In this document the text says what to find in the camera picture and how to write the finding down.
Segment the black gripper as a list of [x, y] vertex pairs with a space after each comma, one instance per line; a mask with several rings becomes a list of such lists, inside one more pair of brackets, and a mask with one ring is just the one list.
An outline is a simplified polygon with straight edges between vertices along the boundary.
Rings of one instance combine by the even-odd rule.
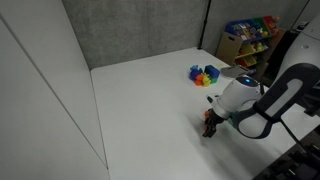
[[208, 109], [207, 111], [209, 111], [209, 117], [205, 118], [205, 128], [202, 136], [206, 138], [212, 138], [213, 135], [217, 132], [217, 125], [226, 121], [228, 117], [219, 116], [213, 109]]

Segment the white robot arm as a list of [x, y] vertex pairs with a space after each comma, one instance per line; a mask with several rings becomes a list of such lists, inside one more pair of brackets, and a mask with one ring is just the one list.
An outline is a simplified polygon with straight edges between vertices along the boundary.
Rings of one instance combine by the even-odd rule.
[[217, 126], [229, 121], [247, 138], [265, 138], [300, 98], [319, 91], [319, 81], [320, 15], [316, 15], [289, 47], [267, 91], [256, 80], [238, 76], [222, 93], [207, 96], [211, 108], [205, 114], [203, 135], [213, 137]]

